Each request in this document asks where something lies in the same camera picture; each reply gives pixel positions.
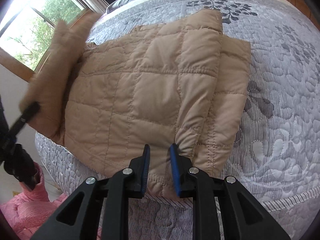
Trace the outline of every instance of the bed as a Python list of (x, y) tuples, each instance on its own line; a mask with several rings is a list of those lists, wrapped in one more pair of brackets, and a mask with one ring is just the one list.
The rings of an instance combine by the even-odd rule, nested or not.
[[(101, 44), (136, 25), (171, 22), (202, 8), (220, 10), (224, 34), (252, 48), (248, 98), (220, 177), (235, 176), (300, 239), (320, 209), (320, 32), (307, 17), (286, 0), (134, 0), (105, 14), (89, 41)], [(36, 147), (67, 194), (89, 176), (103, 178), (41, 134)], [(129, 215), (143, 218), (129, 219), (131, 239), (192, 239), (190, 201), (150, 195), (130, 201)]]

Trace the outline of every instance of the window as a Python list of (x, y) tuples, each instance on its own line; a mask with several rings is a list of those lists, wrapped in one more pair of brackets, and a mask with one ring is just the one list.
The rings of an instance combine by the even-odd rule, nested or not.
[(0, 47), (35, 70), (58, 19), (70, 24), (86, 10), (81, 0), (14, 0), (0, 23)]

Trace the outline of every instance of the tree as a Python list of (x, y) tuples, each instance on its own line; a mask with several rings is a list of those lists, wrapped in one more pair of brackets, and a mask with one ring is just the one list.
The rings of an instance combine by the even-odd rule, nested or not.
[[(46, 0), (41, 10), (41, 13), (54, 24), (59, 19), (69, 23), (80, 12), (81, 9), (72, 0)], [(32, 32), (31, 48), (21, 40), (21, 37), (10, 39), (29, 50), (27, 54), (19, 52), (15, 58), (34, 70), (51, 43), (53, 29), (40, 17), (36, 17), (29, 25)]]

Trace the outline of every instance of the tan quilted jacket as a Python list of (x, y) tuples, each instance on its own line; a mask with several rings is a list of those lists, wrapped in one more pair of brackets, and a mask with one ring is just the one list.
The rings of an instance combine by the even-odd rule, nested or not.
[(74, 64), (49, 60), (20, 106), (40, 102), (30, 125), (107, 177), (149, 144), (148, 190), (176, 199), (169, 146), (177, 143), (194, 166), (219, 175), (239, 129), (250, 58), (248, 42), (222, 34), (220, 12), (204, 9), (88, 49), (67, 87)]

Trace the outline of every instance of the pink shirt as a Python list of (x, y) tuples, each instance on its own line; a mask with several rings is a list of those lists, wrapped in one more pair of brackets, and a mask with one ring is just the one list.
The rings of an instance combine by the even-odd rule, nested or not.
[(33, 233), (47, 220), (67, 198), (62, 194), (53, 202), (49, 201), (44, 187), (44, 175), (41, 167), (35, 163), (40, 175), (40, 183), (29, 192), (23, 184), (23, 192), (0, 205), (1, 212), (21, 240), (29, 240)]

